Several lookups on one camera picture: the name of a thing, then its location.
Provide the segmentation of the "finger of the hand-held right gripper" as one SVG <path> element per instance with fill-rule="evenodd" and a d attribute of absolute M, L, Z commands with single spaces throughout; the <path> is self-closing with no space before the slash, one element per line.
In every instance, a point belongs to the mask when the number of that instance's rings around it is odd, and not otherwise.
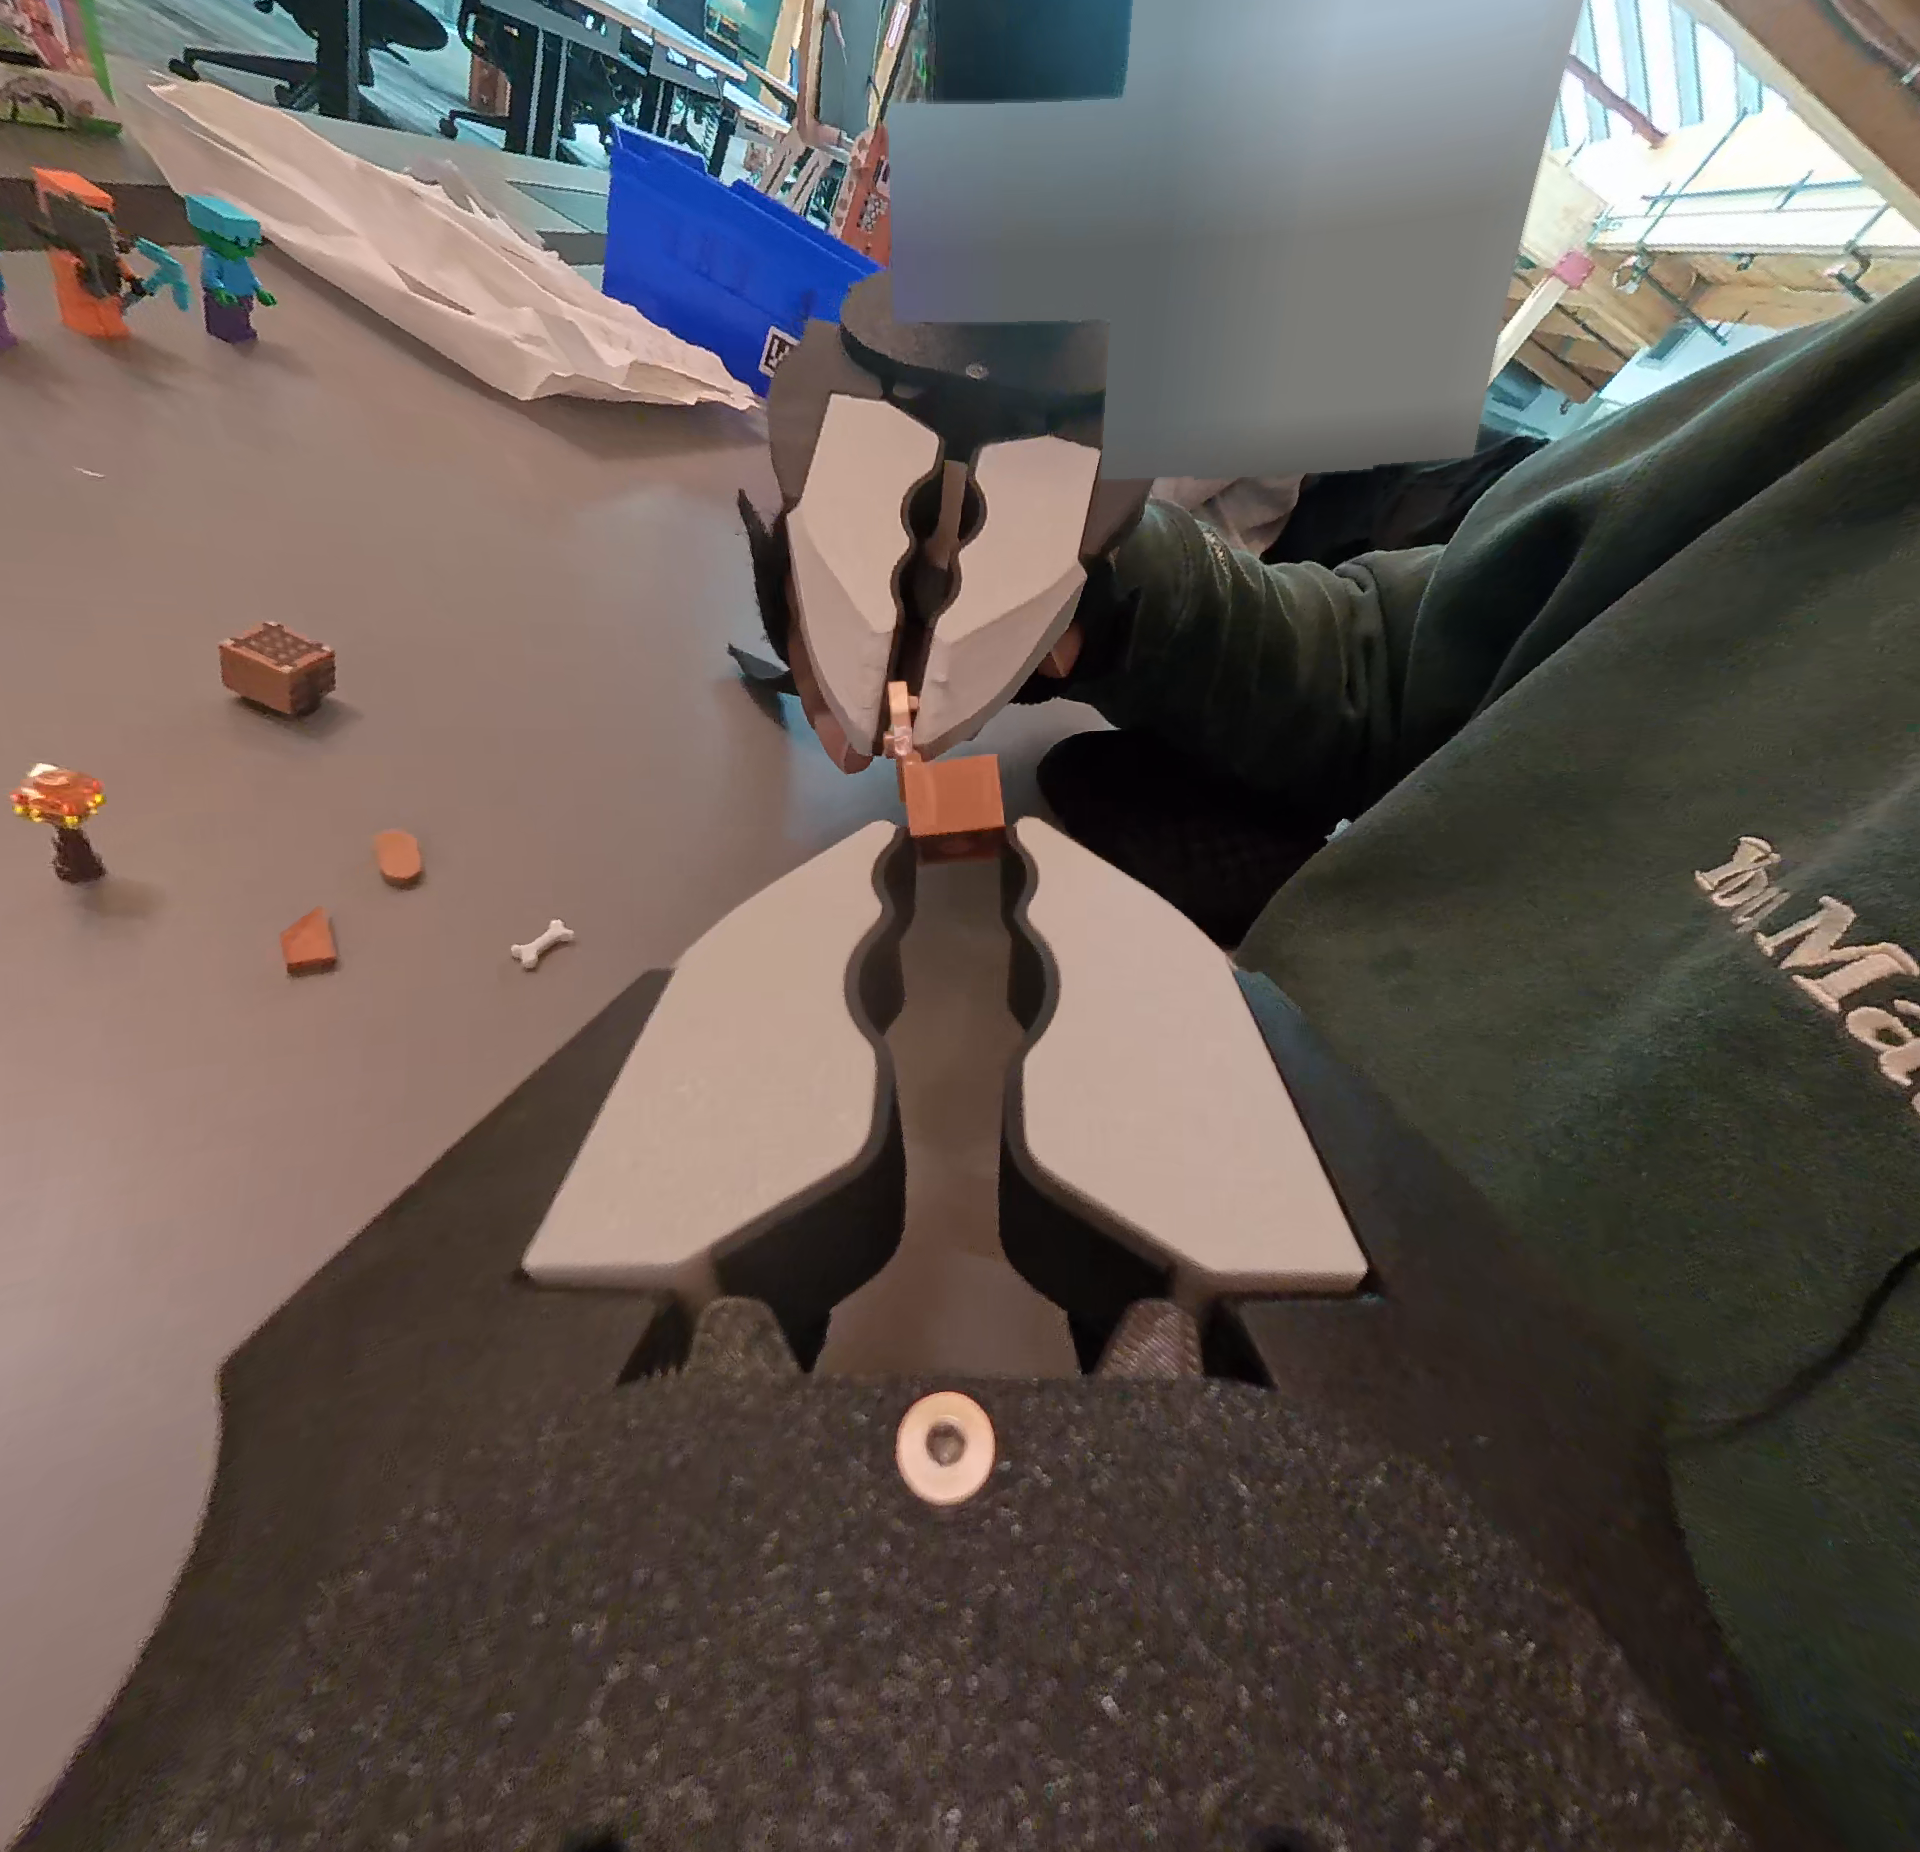
<path fill-rule="evenodd" d="M 829 406 L 786 518 L 788 664 L 829 761 L 855 776 L 888 728 L 893 684 L 921 685 L 928 564 L 914 501 L 942 488 L 938 434 L 885 399 Z"/>
<path fill-rule="evenodd" d="M 1083 534 L 1100 453 L 1073 441 L 980 452 L 982 521 L 957 551 L 957 588 L 930 625 L 915 747 L 932 761 L 970 741 L 1067 631 L 1085 586 Z"/>

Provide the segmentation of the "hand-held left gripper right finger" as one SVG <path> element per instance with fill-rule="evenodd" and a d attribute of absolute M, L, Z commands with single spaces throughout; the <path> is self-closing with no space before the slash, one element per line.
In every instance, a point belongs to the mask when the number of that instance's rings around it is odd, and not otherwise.
<path fill-rule="evenodd" d="M 1369 1260 L 1236 970 L 1041 817 L 1003 857 L 1009 1009 L 998 1237 L 1094 1369 L 1141 1303 L 1352 1298 Z"/>

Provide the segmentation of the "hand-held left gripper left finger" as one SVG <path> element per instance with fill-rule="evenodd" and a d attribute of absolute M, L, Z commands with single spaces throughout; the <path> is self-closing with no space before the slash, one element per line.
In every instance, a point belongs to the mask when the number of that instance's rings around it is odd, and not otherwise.
<path fill-rule="evenodd" d="M 540 1288 L 766 1306 L 813 1369 L 904 1233 L 887 1030 L 909 835 L 876 819 L 709 928 L 661 986 L 547 1208 Z"/>

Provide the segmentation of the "brown toy chest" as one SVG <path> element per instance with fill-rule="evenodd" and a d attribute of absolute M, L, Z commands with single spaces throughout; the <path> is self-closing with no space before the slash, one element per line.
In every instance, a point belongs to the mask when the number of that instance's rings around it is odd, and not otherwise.
<path fill-rule="evenodd" d="M 990 859 L 1003 850 L 1003 780 L 995 754 L 897 761 L 906 826 L 921 862 Z"/>

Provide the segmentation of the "another person's forearm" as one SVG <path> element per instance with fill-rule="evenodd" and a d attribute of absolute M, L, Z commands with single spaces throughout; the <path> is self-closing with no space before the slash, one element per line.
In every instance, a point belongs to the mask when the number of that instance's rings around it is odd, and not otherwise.
<path fill-rule="evenodd" d="M 1151 495 L 1162 505 L 1195 514 L 1235 549 L 1264 556 L 1284 534 L 1303 491 L 1307 473 L 1198 478 L 1159 475 Z"/>

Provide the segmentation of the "person's right forearm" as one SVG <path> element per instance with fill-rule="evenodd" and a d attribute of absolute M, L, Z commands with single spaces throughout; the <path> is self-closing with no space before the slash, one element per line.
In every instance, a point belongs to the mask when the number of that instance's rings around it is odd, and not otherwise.
<path fill-rule="evenodd" d="M 1073 697 L 1119 729 L 1293 734 L 1369 776 L 1445 546 L 1546 447 L 1515 431 L 1462 459 L 1309 473 L 1264 556 L 1151 495 L 1085 601 Z"/>

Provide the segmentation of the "wooden-top office desk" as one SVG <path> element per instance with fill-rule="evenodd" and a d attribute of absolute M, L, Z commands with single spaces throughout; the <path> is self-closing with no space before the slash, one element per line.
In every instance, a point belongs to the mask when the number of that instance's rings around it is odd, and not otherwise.
<path fill-rule="evenodd" d="M 561 159 L 566 82 L 575 57 L 599 57 L 641 74 L 649 86 L 685 86 L 721 107 L 723 84 L 744 86 L 747 69 L 704 44 L 645 0 L 472 0 L 509 39 L 508 152 Z"/>

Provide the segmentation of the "person's right hand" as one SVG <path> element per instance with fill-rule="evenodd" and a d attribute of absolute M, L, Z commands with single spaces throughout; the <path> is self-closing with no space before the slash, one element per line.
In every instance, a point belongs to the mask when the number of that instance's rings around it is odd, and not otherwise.
<path fill-rule="evenodd" d="M 1076 605 L 1036 665 L 1036 679 L 1063 685 L 1072 677 L 1087 637 L 1083 622 L 1085 601 L 1094 593 L 1100 569 L 1109 564 L 1115 549 L 1138 529 L 1153 484 L 1151 478 L 1097 478 L 1079 546 L 1083 580 Z"/>

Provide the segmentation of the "blue plastic bin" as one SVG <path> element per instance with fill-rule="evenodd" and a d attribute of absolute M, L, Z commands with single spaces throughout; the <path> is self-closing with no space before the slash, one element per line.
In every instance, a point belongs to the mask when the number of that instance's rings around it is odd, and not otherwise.
<path fill-rule="evenodd" d="M 807 324 L 837 324 L 847 292 L 878 273 L 756 185 L 725 185 L 632 126 L 615 126 L 608 162 L 604 292 L 709 348 L 761 396 Z"/>

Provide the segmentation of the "white crumpled paper bag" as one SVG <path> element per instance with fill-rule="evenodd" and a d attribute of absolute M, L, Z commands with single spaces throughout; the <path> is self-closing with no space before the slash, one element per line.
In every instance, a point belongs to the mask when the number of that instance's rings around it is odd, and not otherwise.
<path fill-rule="evenodd" d="M 293 115 L 187 82 L 129 93 L 123 115 L 178 195 L 232 200 L 281 256 L 509 399 L 756 403 L 709 348 L 613 301 L 498 214 Z"/>

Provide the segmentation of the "tan toy brick cube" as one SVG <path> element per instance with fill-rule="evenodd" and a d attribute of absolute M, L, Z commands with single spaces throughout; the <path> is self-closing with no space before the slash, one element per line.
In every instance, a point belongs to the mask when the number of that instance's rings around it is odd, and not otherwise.
<path fill-rule="evenodd" d="M 224 688 L 282 718 L 305 718 L 336 689 L 336 651 L 278 622 L 257 623 L 216 645 Z"/>

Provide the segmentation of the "zombie toy figure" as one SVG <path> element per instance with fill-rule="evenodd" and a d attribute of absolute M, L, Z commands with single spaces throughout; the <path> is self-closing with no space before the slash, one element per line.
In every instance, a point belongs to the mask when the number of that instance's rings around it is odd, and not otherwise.
<path fill-rule="evenodd" d="M 253 309 L 276 307 L 276 296 L 253 273 L 265 243 L 258 219 L 216 193 L 186 193 L 184 214 L 204 247 L 205 330 L 226 343 L 251 343 L 258 337 Z"/>

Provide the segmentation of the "black office chair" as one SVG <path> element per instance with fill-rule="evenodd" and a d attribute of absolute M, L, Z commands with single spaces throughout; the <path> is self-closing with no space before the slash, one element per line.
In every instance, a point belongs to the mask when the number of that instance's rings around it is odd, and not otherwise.
<path fill-rule="evenodd" d="M 200 66 L 215 63 L 267 77 L 276 82 L 282 107 L 397 129 L 399 120 L 368 99 L 375 84 L 370 55 L 377 48 L 436 53 L 448 44 L 442 17 L 416 0 L 258 0 L 258 9 L 288 10 L 313 39 L 316 57 L 305 61 L 187 47 L 171 60 L 171 72 L 198 79 Z"/>

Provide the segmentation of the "orange toy figure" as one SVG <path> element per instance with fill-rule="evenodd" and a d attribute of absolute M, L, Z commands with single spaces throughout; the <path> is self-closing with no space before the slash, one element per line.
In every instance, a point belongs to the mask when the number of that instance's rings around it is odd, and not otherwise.
<path fill-rule="evenodd" d="M 81 174 L 37 166 L 32 224 L 54 267 L 62 324 L 108 343 L 131 335 L 129 309 L 165 296 L 182 312 L 193 289 L 178 257 L 146 235 L 129 235 L 113 199 Z"/>

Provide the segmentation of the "toy brick set box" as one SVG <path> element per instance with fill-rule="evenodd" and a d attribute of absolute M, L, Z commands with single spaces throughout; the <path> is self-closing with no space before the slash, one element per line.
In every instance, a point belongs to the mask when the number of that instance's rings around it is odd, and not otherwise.
<path fill-rule="evenodd" d="M 3 120 L 117 136 L 96 0 L 3 0 Z"/>

